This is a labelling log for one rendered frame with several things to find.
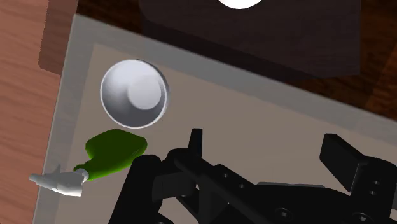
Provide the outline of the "white round bowl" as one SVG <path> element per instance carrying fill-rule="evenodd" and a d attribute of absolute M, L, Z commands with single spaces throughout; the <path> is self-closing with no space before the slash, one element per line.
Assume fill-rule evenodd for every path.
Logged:
<path fill-rule="evenodd" d="M 100 97 L 102 107 L 115 123 L 142 129 L 164 115 L 169 103 L 169 85 L 162 72 L 149 62 L 122 60 L 106 71 Z"/>

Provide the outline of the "green spray bottle white nozzle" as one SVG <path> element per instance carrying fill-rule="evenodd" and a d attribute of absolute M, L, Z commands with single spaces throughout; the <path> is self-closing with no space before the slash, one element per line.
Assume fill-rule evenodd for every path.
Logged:
<path fill-rule="evenodd" d="M 29 181 L 65 196 L 80 197 L 83 184 L 121 171 L 141 156 L 148 146 L 144 137 L 121 129 L 111 129 L 85 143 L 88 161 L 69 172 L 31 174 Z"/>

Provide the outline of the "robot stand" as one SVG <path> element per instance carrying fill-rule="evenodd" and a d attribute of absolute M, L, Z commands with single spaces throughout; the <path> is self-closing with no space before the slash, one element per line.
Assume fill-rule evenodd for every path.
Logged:
<path fill-rule="evenodd" d="M 360 72 L 360 0 L 139 0 L 147 37 L 280 81 Z"/>

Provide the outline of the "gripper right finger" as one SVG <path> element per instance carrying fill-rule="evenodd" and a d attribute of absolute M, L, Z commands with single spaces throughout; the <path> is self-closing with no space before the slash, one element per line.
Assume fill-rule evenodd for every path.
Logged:
<path fill-rule="evenodd" d="M 397 166 L 360 153 L 337 134 L 325 134 L 320 161 L 350 192 L 344 224 L 397 224 L 390 218 L 397 189 Z"/>

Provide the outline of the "grey table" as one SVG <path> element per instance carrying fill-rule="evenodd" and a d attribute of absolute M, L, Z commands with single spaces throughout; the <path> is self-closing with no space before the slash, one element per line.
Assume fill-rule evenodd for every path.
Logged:
<path fill-rule="evenodd" d="M 336 133 L 365 155 L 397 165 L 397 122 L 258 74 L 75 15 L 60 79 L 44 172 L 87 160 L 85 142 L 116 127 L 100 85 L 119 61 L 156 66 L 170 88 L 164 116 L 137 129 L 147 152 L 164 158 L 204 131 L 203 157 L 257 182 L 343 186 L 319 160 L 323 136 Z"/>

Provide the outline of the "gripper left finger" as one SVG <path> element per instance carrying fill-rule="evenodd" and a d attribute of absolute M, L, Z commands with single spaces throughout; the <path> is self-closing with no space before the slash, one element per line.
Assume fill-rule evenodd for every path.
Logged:
<path fill-rule="evenodd" d="M 224 165 L 202 157 L 202 129 L 185 148 L 165 160 L 137 157 L 127 174 L 108 224 L 173 224 L 160 214 L 163 199 L 177 198 L 198 224 L 267 224 L 257 187 Z"/>

